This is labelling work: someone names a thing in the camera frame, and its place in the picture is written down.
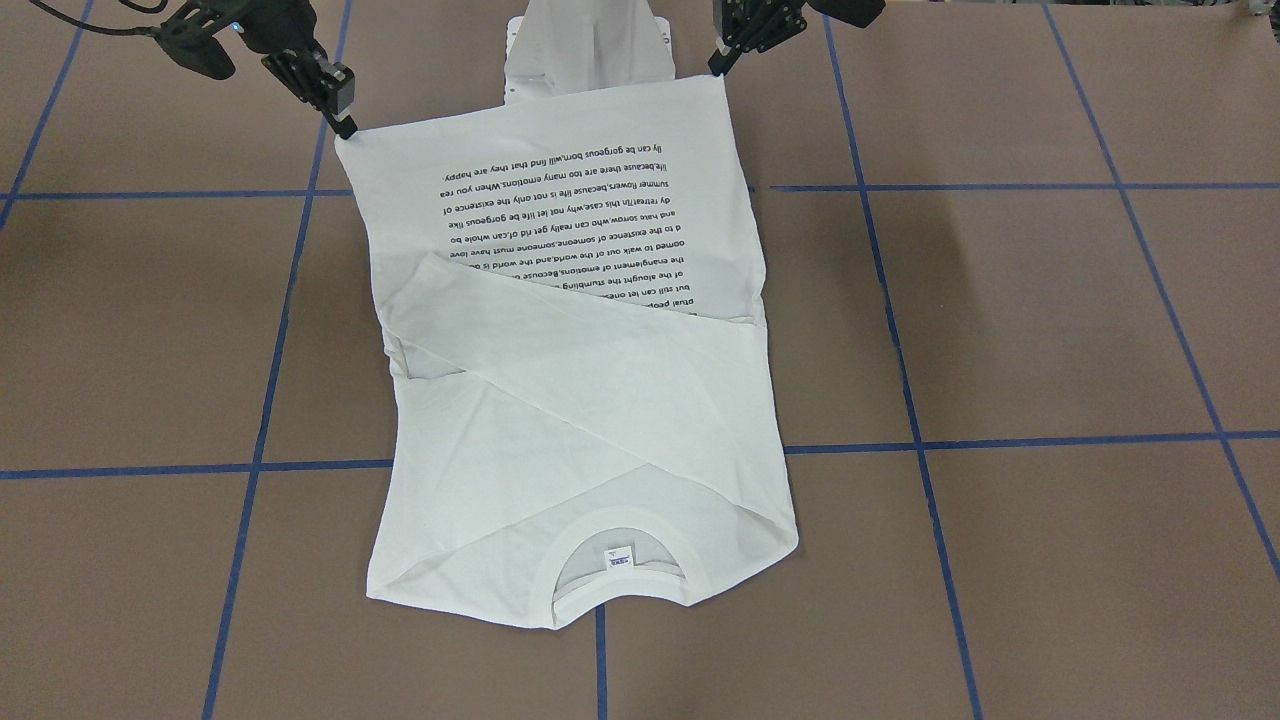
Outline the white long-sleeve printed shirt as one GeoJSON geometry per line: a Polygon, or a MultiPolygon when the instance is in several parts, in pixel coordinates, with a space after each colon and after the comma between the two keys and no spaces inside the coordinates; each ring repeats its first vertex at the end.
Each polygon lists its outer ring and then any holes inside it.
{"type": "Polygon", "coordinates": [[[337,140],[397,406],[370,600],[561,629],[794,552],[724,82],[337,140]]]}

